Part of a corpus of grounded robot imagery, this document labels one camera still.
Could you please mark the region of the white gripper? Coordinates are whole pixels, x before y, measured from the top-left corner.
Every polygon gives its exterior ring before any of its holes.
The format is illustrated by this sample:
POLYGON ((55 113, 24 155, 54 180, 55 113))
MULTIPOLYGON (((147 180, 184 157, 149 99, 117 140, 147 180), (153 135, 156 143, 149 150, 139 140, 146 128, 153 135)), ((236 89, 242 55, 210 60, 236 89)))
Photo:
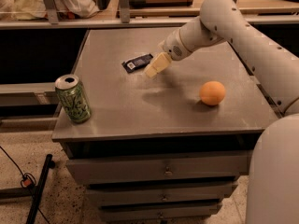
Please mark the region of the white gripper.
POLYGON ((181 61, 191 53, 185 48, 181 38, 180 29, 174 30, 159 47, 164 51, 157 54, 146 66, 144 73, 147 77, 155 77, 166 69, 173 61, 181 61))

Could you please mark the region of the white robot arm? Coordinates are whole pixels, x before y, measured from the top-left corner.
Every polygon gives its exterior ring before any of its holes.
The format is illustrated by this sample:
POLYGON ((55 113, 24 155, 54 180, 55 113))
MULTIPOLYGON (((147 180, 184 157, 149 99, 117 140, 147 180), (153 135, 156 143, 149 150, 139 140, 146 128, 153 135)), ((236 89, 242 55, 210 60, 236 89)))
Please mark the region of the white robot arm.
POLYGON ((145 68, 227 41, 283 117, 260 135, 249 166, 246 224, 299 224, 299 59, 251 26, 233 0, 204 0, 200 15, 170 34, 145 68))

